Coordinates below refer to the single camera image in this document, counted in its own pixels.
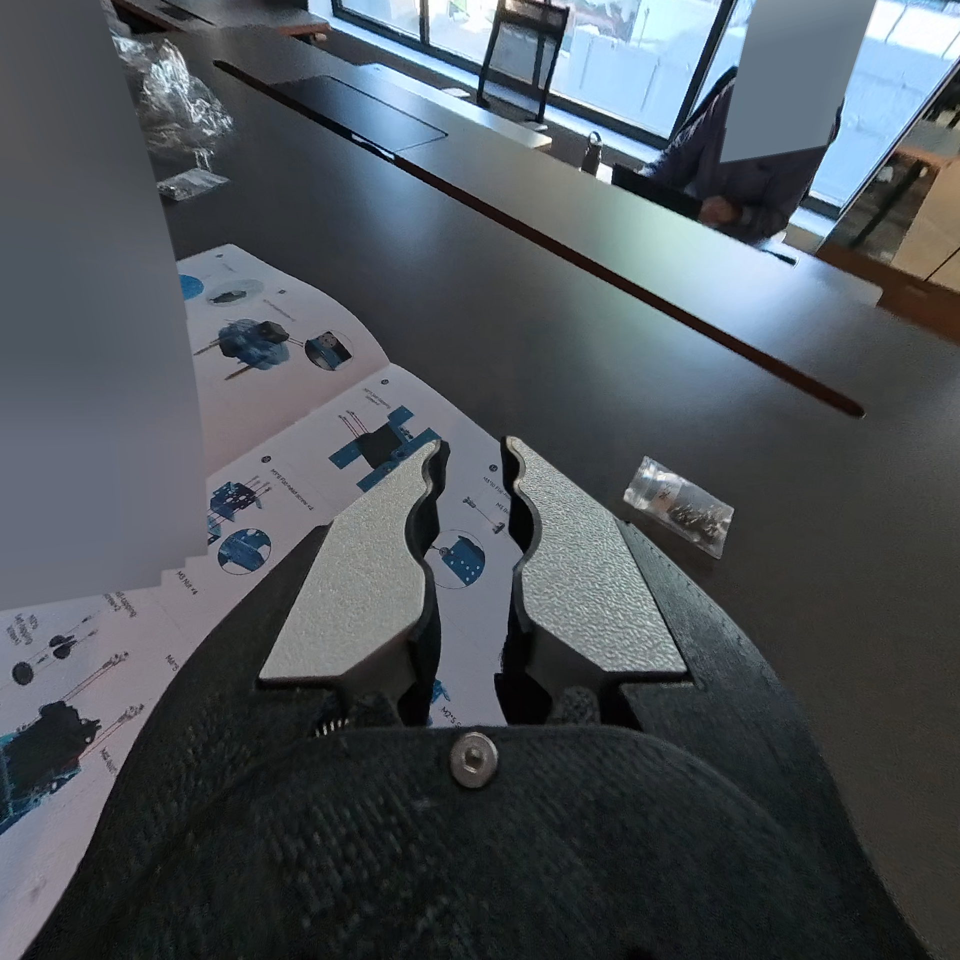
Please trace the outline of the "small clear screw bag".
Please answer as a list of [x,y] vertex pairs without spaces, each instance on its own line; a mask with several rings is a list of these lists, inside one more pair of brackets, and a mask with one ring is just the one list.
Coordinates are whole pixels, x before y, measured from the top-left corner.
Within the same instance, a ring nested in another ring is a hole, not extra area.
[[672,531],[714,560],[720,560],[735,509],[649,455],[643,457],[623,493],[630,510]]

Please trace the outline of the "large black-framed window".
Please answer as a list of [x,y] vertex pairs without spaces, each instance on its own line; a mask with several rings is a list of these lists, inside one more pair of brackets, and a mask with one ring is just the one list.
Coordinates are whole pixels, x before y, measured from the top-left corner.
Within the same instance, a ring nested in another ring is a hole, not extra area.
[[[433,52],[480,66],[498,3],[331,2]],[[551,94],[630,132],[665,140],[680,121],[698,69],[702,95],[740,61],[755,2],[559,2],[570,9]],[[875,2],[846,88],[842,126],[812,198],[843,209],[958,62],[958,2]]]

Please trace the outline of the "small flat screw bag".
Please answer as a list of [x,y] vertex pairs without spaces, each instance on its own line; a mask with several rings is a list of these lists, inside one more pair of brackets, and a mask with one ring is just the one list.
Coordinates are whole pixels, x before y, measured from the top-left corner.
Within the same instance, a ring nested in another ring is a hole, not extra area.
[[173,203],[205,196],[230,183],[230,179],[210,170],[194,167],[157,182],[159,195]]

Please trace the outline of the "black frame chair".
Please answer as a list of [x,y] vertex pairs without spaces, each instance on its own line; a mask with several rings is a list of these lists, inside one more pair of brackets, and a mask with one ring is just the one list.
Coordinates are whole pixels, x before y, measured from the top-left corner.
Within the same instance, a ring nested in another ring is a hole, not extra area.
[[550,2],[499,1],[478,76],[477,103],[490,100],[523,111],[525,126],[546,129],[551,83],[570,18],[568,6]]

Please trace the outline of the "large cardboard box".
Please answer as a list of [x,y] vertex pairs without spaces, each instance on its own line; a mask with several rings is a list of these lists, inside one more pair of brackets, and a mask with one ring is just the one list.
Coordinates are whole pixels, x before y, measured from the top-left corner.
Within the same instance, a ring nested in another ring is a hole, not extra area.
[[958,154],[896,148],[816,258],[877,286],[881,308],[958,344]]

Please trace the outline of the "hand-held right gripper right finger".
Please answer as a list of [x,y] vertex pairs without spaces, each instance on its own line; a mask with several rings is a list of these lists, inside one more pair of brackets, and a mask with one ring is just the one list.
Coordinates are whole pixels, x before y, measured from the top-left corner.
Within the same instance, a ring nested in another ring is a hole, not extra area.
[[516,436],[500,442],[510,573],[496,695],[508,724],[544,724],[570,690],[629,724],[624,686],[677,685],[689,666],[624,524]]

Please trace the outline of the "dark table with wooden edge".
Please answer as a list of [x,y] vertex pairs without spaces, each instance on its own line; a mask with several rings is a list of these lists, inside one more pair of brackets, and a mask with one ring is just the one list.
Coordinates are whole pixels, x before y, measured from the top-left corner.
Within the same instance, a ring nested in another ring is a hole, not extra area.
[[135,32],[202,33],[263,27],[304,42],[325,42],[329,22],[307,2],[288,1],[111,1],[117,16]]

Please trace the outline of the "crumpled clear plastic bag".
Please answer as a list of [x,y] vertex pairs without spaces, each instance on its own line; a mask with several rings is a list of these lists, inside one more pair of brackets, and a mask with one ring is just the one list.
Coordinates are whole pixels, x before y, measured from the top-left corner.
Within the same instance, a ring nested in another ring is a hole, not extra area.
[[116,30],[110,35],[150,158],[212,172],[218,148],[234,131],[220,99],[190,72],[170,40],[146,42]]

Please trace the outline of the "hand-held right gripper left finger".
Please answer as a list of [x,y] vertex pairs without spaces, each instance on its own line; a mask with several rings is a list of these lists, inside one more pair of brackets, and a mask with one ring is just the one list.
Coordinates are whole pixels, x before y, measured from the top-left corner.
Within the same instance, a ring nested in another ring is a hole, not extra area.
[[260,673],[267,689],[384,695],[403,721],[429,718],[441,658],[438,499],[450,446],[433,439],[329,525]]

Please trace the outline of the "grey laptop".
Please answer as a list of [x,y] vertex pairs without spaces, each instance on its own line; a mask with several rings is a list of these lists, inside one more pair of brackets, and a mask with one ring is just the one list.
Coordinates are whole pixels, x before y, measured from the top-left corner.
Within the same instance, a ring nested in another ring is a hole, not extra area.
[[611,167],[610,184],[688,220],[699,221],[702,201],[620,163]]

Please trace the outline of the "dark grey desk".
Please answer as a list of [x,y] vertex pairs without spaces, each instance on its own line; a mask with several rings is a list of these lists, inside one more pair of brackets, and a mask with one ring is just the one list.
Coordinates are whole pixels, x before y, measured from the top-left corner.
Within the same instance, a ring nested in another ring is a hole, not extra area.
[[931,953],[958,958],[958,348],[723,237],[654,241],[666,311],[219,67],[270,33],[156,33],[222,101],[229,185],[165,204],[177,258],[232,243],[606,506],[645,455],[726,501],[723,558],[639,526],[798,699]]

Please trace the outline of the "illustrated assembly manual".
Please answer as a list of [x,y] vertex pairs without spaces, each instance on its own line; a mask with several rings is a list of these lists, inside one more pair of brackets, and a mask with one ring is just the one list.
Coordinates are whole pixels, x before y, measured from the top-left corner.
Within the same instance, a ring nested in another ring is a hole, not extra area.
[[511,569],[499,443],[328,294],[223,245],[176,262],[210,477],[208,546],[150,589],[2,610],[1,955],[65,892],[147,717],[214,626],[409,454],[450,448],[426,552],[443,652],[428,726],[503,722]]

